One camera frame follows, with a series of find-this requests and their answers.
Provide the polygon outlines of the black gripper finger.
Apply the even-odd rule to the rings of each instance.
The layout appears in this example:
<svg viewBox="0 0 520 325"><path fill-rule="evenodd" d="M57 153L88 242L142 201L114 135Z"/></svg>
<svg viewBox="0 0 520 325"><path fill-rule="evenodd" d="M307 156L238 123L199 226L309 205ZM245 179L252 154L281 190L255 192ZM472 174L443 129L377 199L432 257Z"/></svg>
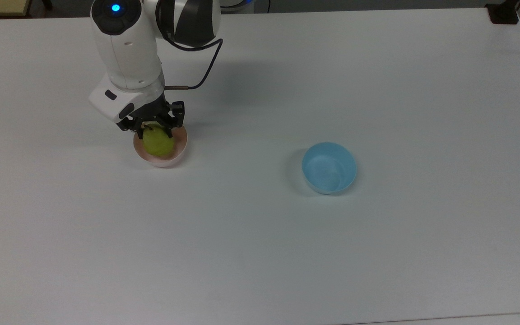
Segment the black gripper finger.
<svg viewBox="0 0 520 325"><path fill-rule="evenodd" d="M139 139L143 138L143 123L144 120L137 117L124 117L121 121L116 123L116 126L122 131L132 131L136 133Z"/></svg>
<svg viewBox="0 0 520 325"><path fill-rule="evenodd" d="M185 117L185 103L183 101L166 102L160 113L160 125L169 138L173 138L172 131L181 128Z"/></svg>

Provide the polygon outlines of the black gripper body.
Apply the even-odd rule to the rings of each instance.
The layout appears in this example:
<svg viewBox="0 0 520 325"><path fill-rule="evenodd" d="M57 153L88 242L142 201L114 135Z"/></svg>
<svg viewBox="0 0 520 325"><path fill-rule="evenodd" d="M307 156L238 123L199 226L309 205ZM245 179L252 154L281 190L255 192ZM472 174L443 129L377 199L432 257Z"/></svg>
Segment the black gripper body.
<svg viewBox="0 0 520 325"><path fill-rule="evenodd" d="M134 121L140 120L140 123L157 121L158 119L166 120L169 117L169 108L165 94L162 93L157 99L134 110L129 114L129 117Z"/></svg>

